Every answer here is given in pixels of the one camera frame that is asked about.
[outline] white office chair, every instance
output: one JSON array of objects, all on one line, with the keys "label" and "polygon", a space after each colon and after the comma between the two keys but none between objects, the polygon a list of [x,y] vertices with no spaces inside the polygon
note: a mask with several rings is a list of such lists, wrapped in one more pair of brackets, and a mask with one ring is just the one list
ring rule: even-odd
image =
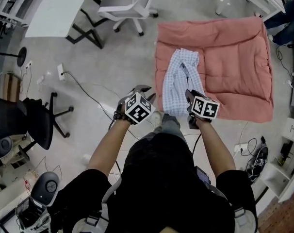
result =
[{"label": "white office chair", "polygon": [[98,14],[101,17],[116,21],[113,29],[115,32],[120,31],[120,24],[125,19],[132,19],[138,34],[144,35],[143,29],[138,19],[146,19],[150,14],[158,17],[158,12],[150,8],[152,0],[102,0]]}]

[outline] concrete floor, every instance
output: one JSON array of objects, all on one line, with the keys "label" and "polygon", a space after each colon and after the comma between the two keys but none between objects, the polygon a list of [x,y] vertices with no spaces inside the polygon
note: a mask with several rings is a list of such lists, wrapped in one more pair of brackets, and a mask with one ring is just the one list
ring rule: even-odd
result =
[{"label": "concrete floor", "polygon": [[[155,72],[155,42],[157,39],[157,24],[164,21],[175,20],[209,20],[221,17],[240,18],[254,15],[255,11],[260,12],[254,5],[245,0],[231,0],[222,16],[215,13],[219,0],[153,0],[153,7],[158,9],[158,18],[148,18],[142,21],[145,35],[139,37],[131,21],[126,21],[121,25],[121,31],[114,33],[113,22],[108,21],[97,28],[98,34],[103,39],[104,49],[99,50],[90,41],[84,39],[76,45],[72,45],[63,38],[22,38],[20,45],[16,46],[16,51],[22,46],[27,47],[28,63],[32,60],[31,72],[28,70],[23,79],[23,92],[21,99],[26,97],[27,87],[30,84],[28,97],[32,99],[49,100],[50,93],[56,91],[58,97],[55,101],[55,113],[67,109],[72,105],[75,110],[58,118],[58,122],[65,131],[71,133],[70,138],[63,139],[55,130],[50,149],[44,150],[35,145],[34,150],[29,152],[31,162],[36,166],[39,161],[46,156],[47,167],[52,170],[57,165],[61,166],[63,179],[61,186],[75,178],[85,169],[83,156],[91,155],[107,132],[110,120],[105,116],[102,109],[93,100],[88,98],[68,77],[66,83],[58,79],[57,66],[64,64],[64,68],[71,71],[87,92],[97,99],[107,110],[112,113],[116,108],[118,97],[113,92],[99,86],[104,85],[108,89],[116,92],[122,97],[127,94],[137,84],[147,84],[154,88]],[[83,8],[94,20],[98,6],[91,0],[86,0]],[[77,15],[76,21],[84,29],[90,28],[90,24],[82,13]],[[246,143],[251,138],[256,138],[258,143],[263,135],[269,148],[269,159],[278,156],[282,146],[281,131],[288,115],[291,97],[291,88],[286,84],[289,79],[288,73],[282,68],[276,58],[275,45],[271,45],[272,64],[274,68],[274,116],[268,123],[257,124],[249,122],[246,126],[241,142]],[[282,48],[283,63],[286,67],[294,66],[293,52],[290,49]],[[8,60],[6,67],[14,61]],[[43,84],[37,84],[37,80],[45,76]],[[189,130],[186,118],[178,118],[181,123],[181,130],[184,134],[198,134],[197,131]],[[233,154],[234,145],[240,142],[240,135],[245,121],[232,121],[216,119],[212,122],[227,148]],[[138,126],[131,126],[131,132],[138,138],[143,137],[153,130],[148,123]],[[192,149],[197,135],[185,137],[189,148]],[[126,134],[118,156],[118,162],[123,167],[129,148],[137,140]],[[200,139],[194,154],[195,164],[201,167],[212,177],[210,165]],[[235,163],[238,169],[244,169],[249,157],[237,155]],[[39,171],[44,171],[44,165],[39,167]],[[109,177],[110,182],[115,182],[115,177]],[[253,185],[255,198],[264,189],[264,184],[257,181]]]}]

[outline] black t-shirt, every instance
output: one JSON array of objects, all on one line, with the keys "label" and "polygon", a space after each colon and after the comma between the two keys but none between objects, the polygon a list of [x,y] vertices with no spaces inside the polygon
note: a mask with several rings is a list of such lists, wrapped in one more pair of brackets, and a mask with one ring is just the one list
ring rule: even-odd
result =
[{"label": "black t-shirt", "polygon": [[[101,210],[101,200],[111,187],[107,177],[91,169],[59,191],[48,209],[51,231],[63,227],[71,233],[78,220]],[[244,171],[220,174],[216,187],[227,197],[206,188],[186,143],[179,137],[159,133],[142,139],[130,149],[122,183],[108,204],[108,233],[159,233],[166,226],[179,233],[234,232],[230,204],[241,205],[256,215],[253,192]]]}]

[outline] man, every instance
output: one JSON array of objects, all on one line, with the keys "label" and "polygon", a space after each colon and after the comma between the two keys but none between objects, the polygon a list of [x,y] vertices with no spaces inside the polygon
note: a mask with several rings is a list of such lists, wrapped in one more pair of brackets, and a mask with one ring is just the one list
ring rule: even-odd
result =
[{"label": "man", "polygon": [[[85,223],[89,217],[99,218],[101,222],[94,225],[106,225],[100,231],[106,233],[233,233],[238,207],[254,215],[255,232],[256,207],[247,173],[236,170],[230,152],[208,121],[196,118],[196,125],[216,186],[224,196],[210,191],[197,176],[180,124],[167,114],[162,126],[131,147],[122,182],[114,192],[107,177],[130,126],[127,120],[116,120],[93,153],[88,169],[59,191],[48,208],[51,232],[60,228],[64,233],[95,232],[82,228],[92,227]],[[102,200],[107,200],[107,208]],[[107,214],[101,213],[105,208]]]},{"label": "man", "polygon": [[264,22],[267,29],[275,28],[282,24],[289,23],[287,27],[278,32],[276,35],[268,35],[269,39],[272,42],[280,46],[294,40],[294,0],[285,4],[285,11],[285,14],[283,12],[279,12],[278,14]]}]

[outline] pink blanket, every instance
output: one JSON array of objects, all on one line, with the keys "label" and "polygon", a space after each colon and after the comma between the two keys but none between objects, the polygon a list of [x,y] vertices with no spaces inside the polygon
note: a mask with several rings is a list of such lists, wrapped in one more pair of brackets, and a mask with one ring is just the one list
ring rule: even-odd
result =
[{"label": "pink blanket", "polygon": [[159,24],[155,76],[161,111],[164,76],[180,48],[199,52],[197,69],[206,96],[220,103],[218,118],[272,120],[270,47],[261,18]]}]

